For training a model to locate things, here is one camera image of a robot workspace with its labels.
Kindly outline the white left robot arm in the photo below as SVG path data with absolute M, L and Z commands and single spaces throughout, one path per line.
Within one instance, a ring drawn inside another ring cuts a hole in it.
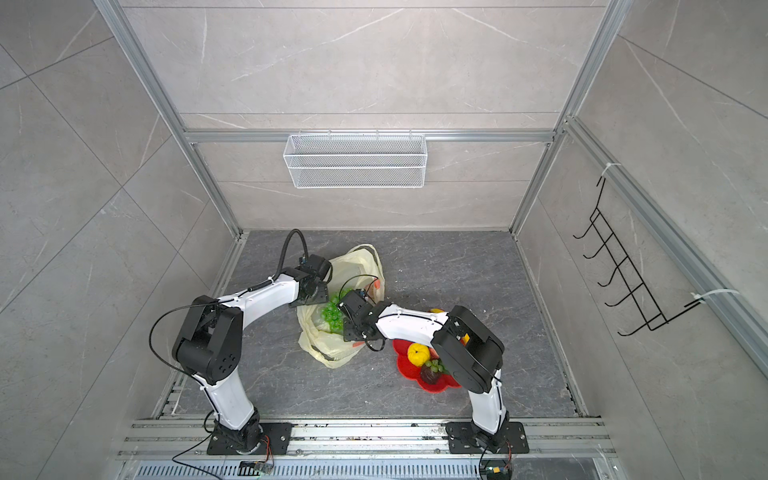
M 235 451 L 251 453 L 263 437 L 238 373 L 244 330 L 282 306 L 327 302 L 331 270 L 327 259 L 312 254 L 255 286 L 219 298 L 200 296 L 188 308 L 172 358 L 208 398 L 216 415 L 213 435 Z

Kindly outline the green fake grape bunch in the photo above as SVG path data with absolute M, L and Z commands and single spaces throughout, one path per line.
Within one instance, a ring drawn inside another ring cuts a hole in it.
M 344 314 L 338 307 L 339 303 L 339 294 L 335 294 L 321 311 L 322 319 L 326 322 L 328 331 L 333 334 L 343 333 Z

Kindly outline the red flower-shaped plate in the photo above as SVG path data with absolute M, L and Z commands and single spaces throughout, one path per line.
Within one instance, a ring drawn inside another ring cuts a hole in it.
M 411 342 L 405 340 L 393 340 L 393 348 L 397 354 L 396 365 L 400 374 L 418 385 L 426 392 L 441 393 L 449 388 L 459 388 L 460 385 L 446 373 L 440 373 L 434 383 L 425 382 L 421 376 L 421 367 L 417 367 L 408 359 L 408 349 Z

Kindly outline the yellow fake fruit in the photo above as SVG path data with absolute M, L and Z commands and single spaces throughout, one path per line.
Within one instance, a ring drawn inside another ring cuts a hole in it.
M 406 352 L 407 360 L 415 367 L 421 368 L 431 361 L 430 349 L 422 344 L 411 343 Z

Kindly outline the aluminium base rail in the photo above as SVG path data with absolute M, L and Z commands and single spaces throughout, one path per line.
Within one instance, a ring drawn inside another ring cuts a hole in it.
M 117 479 L 623 479 L 603 422 L 523 418 L 498 452 L 462 445 L 445 419 L 273 419 L 268 445 L 215 455 L 199 416 L 138 420 Z

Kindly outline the dark purple fake eggplant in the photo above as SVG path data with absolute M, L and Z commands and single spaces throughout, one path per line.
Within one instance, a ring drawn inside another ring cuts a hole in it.
M 428 390 L 436 390 L 442 382 L 443 373 L 437 367 L 423 365 L 420 370 L 421 385 Z

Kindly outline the cream printed plastic bag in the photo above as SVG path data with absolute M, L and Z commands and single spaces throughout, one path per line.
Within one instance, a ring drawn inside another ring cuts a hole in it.
M 371 244 L 360 244 L 346 254 L 330 260 L 332 270 L 328 283 L 329 300 L 352 289 L 363 289 L 375 302 L 385 297 L 386 282 L 379 254 Z M 299 306 L 297 317 L 301 327 L 299 346 L 315 360 L 330 369 L 347 364 L 365 345 L 364 341 L 345 341 L 342 334 L 328 331 L 321 311 L 326 304 Z

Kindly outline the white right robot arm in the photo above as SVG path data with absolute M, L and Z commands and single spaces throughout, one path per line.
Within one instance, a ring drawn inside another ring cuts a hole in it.
M 351 290 L 338 303 L 347 341 L 404 340 L 430 347 L 472 406 L 470 444 L 497 453 L 506 447 L 508 414 L 502 399 L 503 342 L 469 309 L 422 312 L 389 301 L 373 303 Z

